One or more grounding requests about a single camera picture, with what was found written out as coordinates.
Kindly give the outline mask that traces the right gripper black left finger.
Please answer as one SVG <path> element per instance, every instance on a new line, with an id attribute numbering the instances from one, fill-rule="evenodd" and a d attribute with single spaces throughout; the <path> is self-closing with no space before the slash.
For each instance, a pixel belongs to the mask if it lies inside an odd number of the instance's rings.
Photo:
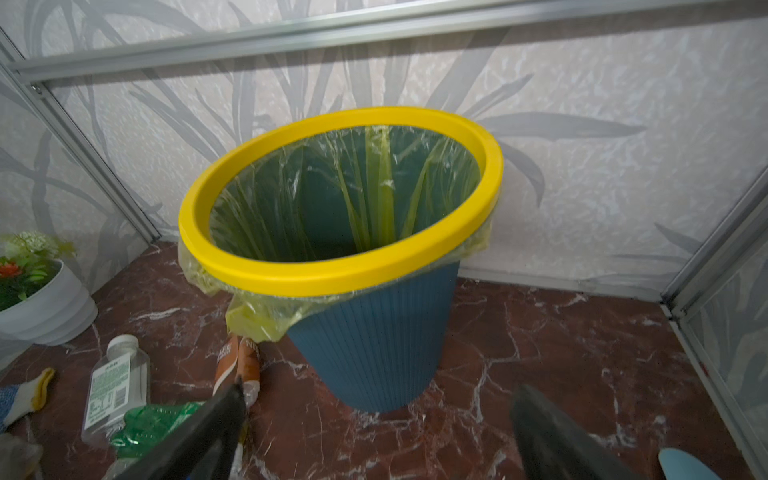
<path id="1" fill-rule="evenodd" d="M 203 403 L 117 479 L 240 479 L 247 433 L 242 381 Z"/>

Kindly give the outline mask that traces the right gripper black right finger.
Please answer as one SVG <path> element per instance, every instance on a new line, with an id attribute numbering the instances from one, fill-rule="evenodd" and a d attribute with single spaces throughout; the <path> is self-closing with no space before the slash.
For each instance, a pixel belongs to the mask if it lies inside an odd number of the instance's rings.
<path id="1" fill-rule="evenodd" d="M 530 385 L 516 390 L 511 421 L 528 479 L 641 477 Z"/>

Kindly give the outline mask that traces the clear bottle white green label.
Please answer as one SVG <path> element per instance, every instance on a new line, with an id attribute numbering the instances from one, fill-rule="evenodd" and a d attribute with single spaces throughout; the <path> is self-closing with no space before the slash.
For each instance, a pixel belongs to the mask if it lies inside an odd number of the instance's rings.
<path id="1" fill-rule="evenodd" d="M 134 335 L 114 337 L 91 372 L 81 440 L 107 448 L 124 425 L 125 415 L 150 399 L 150 359 Z"/>

